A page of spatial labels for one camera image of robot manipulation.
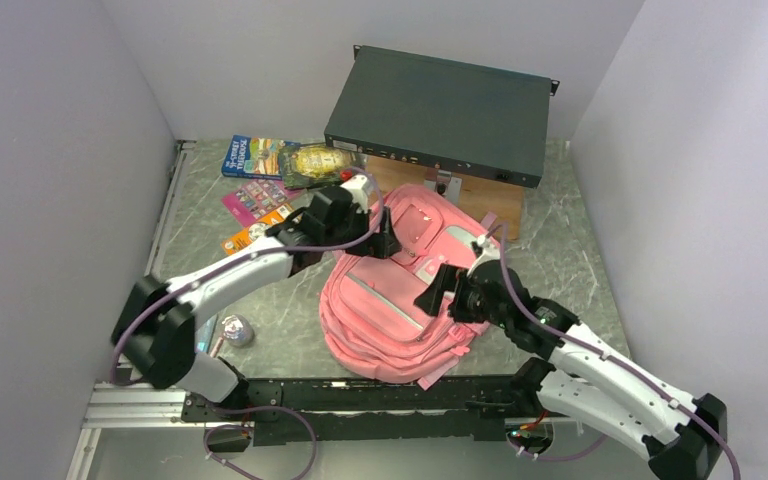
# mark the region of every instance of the wooden block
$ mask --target wooden block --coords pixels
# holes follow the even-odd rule
[[[375,176],[382,193],[387,193],[406,183],[422,185],[427,167],[370,155],[366,169]],[[458,208],[478,221],[493,212],[499,217],[497,223],[508,222],[508,241],[519,238],[524,187],[460,173],[452,175],[463,180]]]

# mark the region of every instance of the book cover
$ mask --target book cover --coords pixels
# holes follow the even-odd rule
[[[222,249],[225,250],[225,253],[228,255],[233,255],[239,252],[254,243],[258,238],[262,237],[269,227],[286,220],[292,211],[293,207],[288,203],[279,205],[275,210],[258,218],[256,222],[243,228],[231,238],[222,242]]]
[[[287,191],[279,180],[259,178],[243,182],[240,188],[222,197],[222,204],[240,225],[248,227],[302,193]]]
[[[288,145],[298,143],[276,138],[234,135],[222,162],[222,175],[280,180],[278,150]]]
[[[325,144],[288,145],[278,151],[281,178],[288,190],[339,184],[346,167],[363,168],[364,160],[362,154]]]

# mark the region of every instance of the small can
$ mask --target small can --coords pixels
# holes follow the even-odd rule
[[[222,338],[232,347],[242,347],[254,339],[254,328],[242,315],[228,315],[222,320]]]

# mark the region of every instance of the backpack strap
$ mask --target backpack strap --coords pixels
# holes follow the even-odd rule
[[[434,370],[433,372],[424,375],[422,378],[416,381],[417,385],[419,385],[423,390],[428,390],[431,388],[431,385],[434,385],[437,380],[440,380],[440,377],[443,376],[446,372],[452,369],[455,365],[458,364],[460,361],[460,358],[457,355],[452,355],[452,358],[446,360],[446,363],[443,365],[440,365],[440,368],[437,370]]]
[[[487,215],[484,215],[484,218],[481,219],[481,226],[486,228],[487,230],[490,230],[490,227],[493,226],[493,223],[496,221],[496,219],[499,218],[496,216],[493,212],[487,212]]]

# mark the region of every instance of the orange box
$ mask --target orange box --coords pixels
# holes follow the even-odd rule
[[[248,227],[240,230],[231,238],[222,242],[222,249],[228,255],[233,255],[247,246],[254,243],[255,240],[262,237],[266,233],[266,229],[277,223],[283,222],[293,211],[293,207],[289,204],[283,204],[280,207],[272,210],[266,215],[260,217],[257,222],[249,225]]]

